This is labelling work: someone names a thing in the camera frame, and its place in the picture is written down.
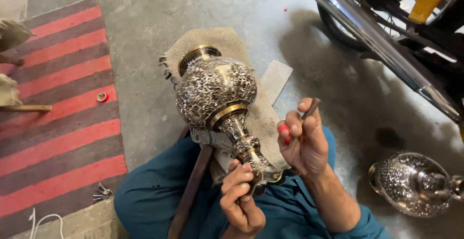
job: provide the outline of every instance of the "finger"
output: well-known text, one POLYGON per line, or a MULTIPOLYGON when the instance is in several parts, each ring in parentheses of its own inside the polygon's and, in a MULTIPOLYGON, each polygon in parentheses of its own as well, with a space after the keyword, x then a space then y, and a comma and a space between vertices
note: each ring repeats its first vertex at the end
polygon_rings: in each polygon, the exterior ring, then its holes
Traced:
POLYGON ((322 131, 322 123, 314 116, 309 116, 303 123, 305 138, 313 146, 317 152, 327 152, 328 143, 325 139, 324 132, 322 131))
POLYGON ((253 180, 251 170, 252 166, 249 163, 245 163, 227 175, 222 182, 222 194, 227 194, 231 188, 241 183, 251 182, 253 180))
POLYGON ((251 195, 245 195, 240 198, 240 207, 251 227, 264 227, 266 223, 264 213, 255 205, 255 200, 251 195))
MULTIPOLYGON (((301 102, 298 104, 298 111, 300 112, 307 112, 310 109, 311 104, 313 103, 312 98, 304 98, 301 100, 301 102)), ((313 116, 315 118, 321 118, 319 115, 319 108, 316 108, 316 110, 313 112, 313 116)))
POLYGON ((279 133, 279 144, 282 144, 283 147, 288 146, 291 141, 291 132, 290 128, 285 124, 285 120, 281 120, 277 124, 277 132, 279 133))
POLYGON ((290 127, 291 135, 299 137, 303 133, 301 115, 297 111, 289 111, 285 117, 285 124, 290 127))
POLYGON ((238 159, 232 160, 231 164, 229 165, 229 171, 227 172, 228 174, 232 173, 238 166, 240 162, 238 159))
POLYGON ((229 222, 237 227, 248 225, 247 217, 243 213, 242 208, 235 202, 241 196, 248 193, 249 190, 250 185, 248 183, 240 184, 231 188, 229 192, 225 194, 219 202, 229 222))

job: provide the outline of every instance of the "engraved metal vase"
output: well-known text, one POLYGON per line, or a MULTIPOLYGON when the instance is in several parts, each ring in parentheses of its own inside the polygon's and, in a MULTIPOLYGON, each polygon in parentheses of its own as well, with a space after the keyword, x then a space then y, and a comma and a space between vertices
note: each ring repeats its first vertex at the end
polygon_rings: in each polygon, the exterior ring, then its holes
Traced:
POLYGON ((464 200, 463 180, 415 152, 396 153, 369 169, 372 188, 399 211, 415 217, 433 217, 444 212, 451 199, 464 200))
POLYGON ((222 57, 212 46, 198 46, 180 60, 179 75, 177 110, 191 128, 223 132, 229 137, 235 158, 252 165, 254 179, 249 194, 261 194, 267 183, 278 182, 283 171, 264 158, 258 138, 250 135, 245 124, 248 106, 257 94, 252 70, 222 57))

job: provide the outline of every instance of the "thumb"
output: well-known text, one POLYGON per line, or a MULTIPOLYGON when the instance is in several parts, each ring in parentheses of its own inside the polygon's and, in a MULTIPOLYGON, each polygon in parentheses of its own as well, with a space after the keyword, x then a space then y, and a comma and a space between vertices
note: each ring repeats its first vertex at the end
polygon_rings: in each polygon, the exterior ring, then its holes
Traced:
POLYGON ((324 132, 322 131, 321 118, 309 116, 303 122, 304 137, 316 152, 327 152, 328 143, 325 140, 324 132))
POLYGON ((248 225, 251 228, 264 227, 266 219, 264 213, 255 205, 255 200, 251 195, 242 196, 240 199, 240 207, 248 219, 248 225))

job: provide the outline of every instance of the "hand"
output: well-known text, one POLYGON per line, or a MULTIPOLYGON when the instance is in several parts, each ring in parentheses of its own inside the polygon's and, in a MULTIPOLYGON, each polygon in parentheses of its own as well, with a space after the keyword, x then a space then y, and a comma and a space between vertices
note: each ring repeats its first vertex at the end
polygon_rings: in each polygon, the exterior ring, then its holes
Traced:
MULTIPOLYGON (((306 112, 312 103, 304 98, 298 104, 300 112, 306 112)), ((328 143, 322 132, 321 116, 316 109, 312 116, 301 124, 301 115, 297 111, 287 113, 285 120, 277 124, 279 131, 280 153, 287 163, 301 176, 316 177, 328 167, 328 143)))
POLYGON ((253 238, 264 228, 266 218, 263 211, 255 205, 251 195, 246 195, 250 190, 248 182, 253 180, 251 170, 249 163, 239 166, 235 159, 224 178, 220 205, 231 225, 223 238, 253 238))

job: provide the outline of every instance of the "chrome exhaust pipe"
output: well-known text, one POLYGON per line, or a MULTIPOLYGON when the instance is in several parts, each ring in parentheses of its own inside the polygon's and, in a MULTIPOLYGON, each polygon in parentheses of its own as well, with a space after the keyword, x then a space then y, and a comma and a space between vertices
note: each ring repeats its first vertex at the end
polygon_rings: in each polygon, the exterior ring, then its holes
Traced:
POLYGON ((393 40, 354 0, 316 0, 359 41, 375 52, 400 79, 451 120, 464 127, 460 109, 416 68, 423 65, 393 40))

